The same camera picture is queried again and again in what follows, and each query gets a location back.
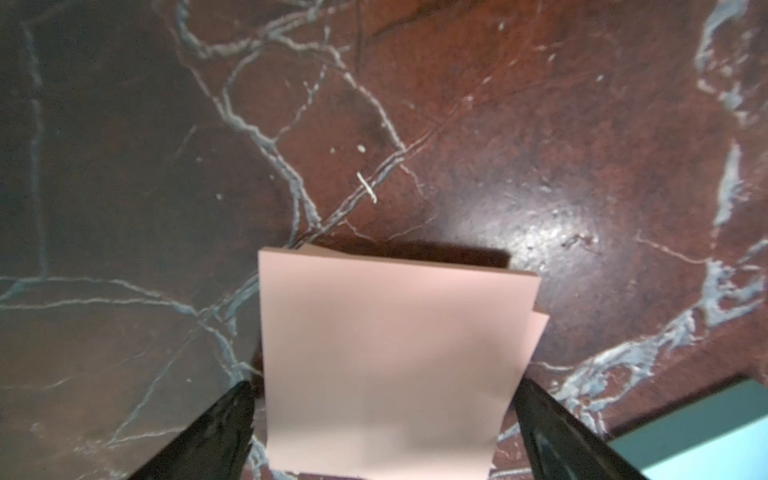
white marble vein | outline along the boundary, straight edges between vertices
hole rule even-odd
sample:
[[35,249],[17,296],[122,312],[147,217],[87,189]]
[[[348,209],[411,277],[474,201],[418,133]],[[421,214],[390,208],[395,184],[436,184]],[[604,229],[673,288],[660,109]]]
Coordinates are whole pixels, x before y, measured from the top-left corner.
[[119,366],[122,366],[122,365],[124,365],[126,363],[132,362],[132,361],[134,361],[136,359],[140,359],[143,356],[145,356],[146,354],[147,354],[146,352],[139,352],[136,355],[131,355],[131,356],[127,357],[127,358],[124,358],[124,359],[122,359],[122,360],[120,360],[118,362],[112,363],[112,364],[110,364],[108,366],[105,366],[105,367],[103,367],[101,369],[98,369],[98,370],[96,370],[94,372],[80,372],[80,373],[75,374],[75,375],[66,376],[66,377],[63,377],[61,379],[58,379],[58,380],[55,380],[55,381],[52,381],[52,382],[48,382],[48,383],[46,383],[44,385],[34,385],[34,384],[31,384],[31,383],[25,383],[25,384],[21,384],[21,385],[0,385],[0,390],[31,390],[31,391],[34,391],[34,392],[46,392],[48,390],[53,390],[53,389],[55,389],[55,388],[57,388],[59,386],[62,386],[65,383],[68,383],[68,382],[70,382],[71,380],[74,380],[74,379],[79,379],[79,378],[85,377],[85,376],[97,375],[99,373],[110,372],[111,370],[116,369]]
[[32,117],[35,120],[35,133],[29,142],[29,194],[32,198],[32,209],[35,212],[35,229],[38,236],[38,268],[40,275],[48,275],[48,251],[46,244],[45,223],[43,221],[42,199],[40,198],[40,155],[45,135],[42,106],[38,99],[40,88],[43,85],[40,73],[40,60],[35,48],[35,37],[30,26],[22,22],[24,42],[27,50],[27,69],[32,79]]
[[421,198],[426,198],[424,195],[424,186],[425,184],[419,179],[419,176],[416,175],[416,172],[408,168],[405,164],[400,164],[400,170],[406,173],[409,177],[413,179],[414,185],[416,185],[416,191],[419,192],[419,196]]
[[152,379],[149,386],[147,387],[147,391],[144,393],[144,396],[141,398],[141,401],[134,407],[134,409],[131,411],[131,413],[128,415],[128,417],[115,429],[115,431],[110,436],[109,440],[107,441],[107,446],[113,445],[116,442],[120,442],[123,439],[120,437],[120,434],[125,430],[126,427],[128,427],[133,421],[135,421],[139,414],[141,413],[141,410],[149,403],[149,400],[154,393],[157,386],[160,384],[160,381],[168,374],[168,371],[170,368],[176,363],[177,360],[179,360],[179,357],[181,357],[181,354],[184,352],[184,350],[189,346],[190,343],[192,343],[192,340],[197,335],[197,332],[199,330],[199,327],[196,327],[192,330],[190,330],[187,335],[184,337],[184,342],[181,344],[181,346],[174,352],[173,355],[170,356],[168,361],[166,361],[165,365],[163,365],[163,368],[160,369],[160,371],[157,373],[157,375]]
[[[13,284],[0,295],[0,310],[50,310],[66,306],[82,305],[145,305],[167,306],[185,316],[197,316],[201,311],[191,305],[176,301],[157,290],[149,290],[134,285],[121,279],[97,279],[89,276],[35,276],[15,277],[0,276],[0,280],[12,281]],[[69,298],[54,302],[43,303],[9,303],[14,297],[19,296],[32,288],[44,288],[56,284],[91,284],[95,286],[119,286],[128,291],[139,293],[142,296],[136,298],[111,298],[92,296],[87,298]]]
[[341,222],[339,222],[339,225],[344,225],[347,228],[349,228],[352,231],[352,235],[354,235],[355,237],[362,238],[363,240],[368,240],[369,242],[372,242],[372,243],[376,243],[376,239],[375,238],[373,238],[373,237],[371,237],[369,235],[365,235],[364,233],[361,233],[359,230],[357,230],[357,227],[352,225],[349,222],[349,220],[347,220],[346,218],[344,220],[342,220]]
[[253,368],[248,362],[241,362],[237,359],[232,340],[222,334],[221,331],[205,322],[200,322],[200,327],[210,333],[217,341],[221,354],[221,369],[230,377],[230,385],[234,385],[252,375],[262,376],[262,373]]
[[[373,174],[369,177],[371,180],[368,180],[368,185],[371,188],[376,188],[378,185],[380,185],[389,176],[389,174],[392,173],[392,170],[399,167],[408,156],[415,155],[421,151],[421,149],[423,149],[426,145],[427,140],[433,134],[434,131],[431,131],[418,140],[414,141],[412,144],[408,145],[404,151],[396,151],[390,154],[373,171]],[[345,198],[342,203],[339,204],[339,206],[323,221],[323,225],[317,231],[309,233],[304,238],[300,239],[299,244],[312,242],[317,237],[328,233],[328,231],[333,229],[342,219],[344,219],[352,210],[354,210],[358,202],[360,202],[360,199],[362,199],[367,194],[368,192],[362,185],[357,187],[355,191],[353,191],[347,198]]]
[[[550,390],[552,396],[563,402],[585,425],[596,432],[606,433],[604,427],[601,428],[601,410],[618,402],[637,384],[653,376],[656,361],[661,355],[677,347],[692,345],[700,339],[696,335],[694,312],[700,311],[707,327],[714,328],[754,312],[763,303],[765,272],[763,269],[745,270],[744,267],[766,246],[768,241],[765,238],[759,240],[732,266],[722,260],[708,258],[704,263],[699,300],[678,313],[656,335],[620,343],[576,366],[546,366],[553,371],[570,372]],[[742,286],[733,282],[738,272],[749,274],[749,279]],[[733,305],[723,307],[724,300],[732,301]],[[605,392],[611,381],[611,373],[619,368],[629,372],[629,379],[618,386],[617,393],[607,396]],[[515,424],[504,431],[498,440],[506,440],[519,433],[519,425]]]
[[158,432],[145,432],[145,433],[139,433],[136,435],[128,435],[125,437],[121,437],[120,439],[115,440],[114,442],[111,442],[108,448],[115,449],[117,447],[121,447],[126,443],[135,442],[136,440],[152,439],[155,437],[164,437],[172,433],[180,433],[180,432],[183,432],[185,428],[186,427],[173,427],[172,429],[160,430]]
[[[258,34],[255,38],[243,38],[225,45],[209,45],[200,40],[187,27],[187,21],[190,16],[190,0],[180,0],[176,7],[176,30],[171,32],[188,51],[192,51],[195,57],[201,60],[209,59],[214,56],[236,56],[240,53],[247,52],[247,55],[243,56],[235,69],[233,69],[230,77],[218,94],[213,94],[211,92],[210,88],[194,68],[190,68],[190,70],[195,74],[195,78],[201,89],[205,95],[212,100],[225,123],[227,123],[234,131],[248,135],[278,174],[287,182],[293,204],[293,220],[291,223],[291,233],[287,242],[288,247],[297,247],[301,243],[311,241],[313,238],[316,238],[320,234],[333,228],[341,222],[350,211],[352,211],[363,194],[368,193],[371,198],[376,198],[373,189],[384,181],[394,167],[400,165],[405,160],[407,152],[412,147],[419,146],[419,142],[416,142],[415,145],[411,145],[410,147],[405,145],[378,98],[376,98],[376,96],[364,85],[360,84],[352,75],[352,72],[349,71],[347,65],[345,65],[342,60],[340,50],[329,42],[330,27],[328,23],[325,24],[325,28],[323,29],[322,41],[301,43],[294,41],[288,36],[293,29],[316,21],[320,12],[324,12],[327,16],[331,16],[342,8],[348,6],[349,3],[347,2],[339,6],[324,8],[323,0],[317,0],[308,5],[310,6],[304,12],[294,12],[282,18],[272,20],[269,24],[258,28]],[[306,102],[296,110],[293,121],[289,125],[281,128],[275,137],[265,135],[257,125],[248,123],[242,116],[238,115],[230,99],[230,88],[234,82],[237,81],[238,75],[247,65],[257,61],[260,56],[260,49],[268,43],[282,46],[296,55],[313,52],[324,61],[324,65],[321,67],[317,81],[311,88],[307,88]],[[293,129],[301,122],[303,114],[313,104],[315,97],[318,95],[318,92],[330,71],[334,72],[334,74],[340,74],[346,84],[372,106],[373,110],[380,118],[381,128],[387,134],[396,151],[379,164],[368,184],[365,184],[366,182],[363,181],[361,187],[347,197],[336,210],[324,220],[319,216],[313,199],[306,191],[304,179],[281,154],[278,143],[280,138],[287,131]],[[302,214],[307,222],[307,231],[300,238],[298,230]],[[258,275],[254,274],[234,294],[226,296],[216,305],[211,307],[214,315],[218,315],[221,310],[224,310],[223,319],[220,319],[220,321],[228,325],[230,335],[234,336],[237,331],[237,310],[244,302],[254,296],[258,292],[258,289]],[[235,382],[237,379],[241,378],[243,371],[242,369],[238,369],[237,366],[244,364],[244,362],[238,362],[233,352],[231,340],[225,337],[221,331],[213,326],[206,325],[203,328],[214,336],[220,346],[220,351],[222,352],[220,361],[223,362],[222,367],[225,373],[230,377],[230,381]],[[256,472],[255,475],[258,475],[258,468],[266,464],[263,444],[261,444],[255,437],[253,438],[253,450],[249,458],[249,464]],[[280,479],[293,478],[293,476],[279,472],[274,472],[273,475],[277,475],[276,478]]]
[[685,263],[691,263],[693,265],[704,265],[707,262],[707,259],[694,259],[690,258],[688,255],[685,255],[683,253],[677,252],[676,250],[672,250],[671,248],[667,247],[666,245],[661,245],[660,243],[656,243],[654,241],[645,239],[641,236],[641,232],[638,231],[637,234],[634,236],[634,241],[638,243],[642,243],[643,245],[648,245],[649,247],[653,247],[656,250],[660,250],[667,255],[671,257],[678,258]]
[[430,218],[424,220],[423,222],[419,223],[418,225],[414,225],[413,227],[406,228],[402,232],[393,233],[389,237],[384,239],[384,242],[389,242],[391,240],[394,240],[395,238],[404,237],[405,235],[408,235],[411,232],[415,232],[417,230],[421,230],[422,228],[426,227],[433,221],[435,221],[435,218],[437,218],[438,214],[432,215]]
[[699,48],[694,55],[694,65],[699,71],[707,66],[707,62],[712,56],[709,48],[712,45],[714,32],[728,20],[743,17],[748,4],[749,0],[717,0],[714,10],[707,17],[701,29]]
[[739,200],[741,179],[739,178],[739,162],[741,161],[741,147],[735,141],[731,143],[728,156],[723,168],[723,176],[720,178],[720,186],[717,188],[717,213],[712,226],[717,229],[722,227],[733,214],[733,207]]

light blue object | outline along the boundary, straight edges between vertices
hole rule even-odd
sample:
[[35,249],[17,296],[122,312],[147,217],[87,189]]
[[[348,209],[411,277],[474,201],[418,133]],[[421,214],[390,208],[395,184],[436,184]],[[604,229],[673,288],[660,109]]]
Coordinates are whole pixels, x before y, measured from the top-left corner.
[[768,389],[746,380],[609,445],[650,480],[764,480]]

brown marble surface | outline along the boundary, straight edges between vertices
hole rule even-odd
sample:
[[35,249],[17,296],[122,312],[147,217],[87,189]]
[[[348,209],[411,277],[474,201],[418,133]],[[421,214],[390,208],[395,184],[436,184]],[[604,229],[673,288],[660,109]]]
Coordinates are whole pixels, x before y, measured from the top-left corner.
[[538,272],[529,375],[609,438],[768,381],[765,2],[0,8],[5,478],[123,478],[251,376],[267,245]]

pink sticky note pad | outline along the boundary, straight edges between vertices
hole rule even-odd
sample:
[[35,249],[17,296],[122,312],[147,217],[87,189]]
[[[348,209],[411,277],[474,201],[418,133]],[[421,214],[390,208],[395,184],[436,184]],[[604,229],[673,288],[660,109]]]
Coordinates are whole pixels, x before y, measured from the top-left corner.
[[321,250],[259,252],[270,467],[487,478],[539,278]]

debris speck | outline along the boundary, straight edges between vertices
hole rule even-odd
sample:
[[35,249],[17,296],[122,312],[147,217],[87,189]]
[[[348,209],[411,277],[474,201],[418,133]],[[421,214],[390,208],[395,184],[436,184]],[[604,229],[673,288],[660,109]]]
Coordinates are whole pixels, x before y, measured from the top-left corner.
[[565,242],[561,243],[560,246],[565,249],[569,249],[579,241],[579,238],[581,238],[581,235],[573,235],[569,237]]
[[357,179],[358,179],[358,180],[360,180],[360,183],[362,184],[362,187],[363,187],[363,188],[365,188],[365,189],[366,189],[366,192],[368,193],[368,195],[370,195],[370,197],[371,197],[371,201],[372,201],[374,204],[375,204],[376,202],[378,202],[378,201],[379,201],[379,199],[378,199],[378,198],[376,198],[376,193],[373,191],[373,189],[372,189],[372,188],[371,188],[371,186],[368,184],[368,182],[366,182],[366,179],[362,177],[362,175],[360,174],[360,172],[357,172]]

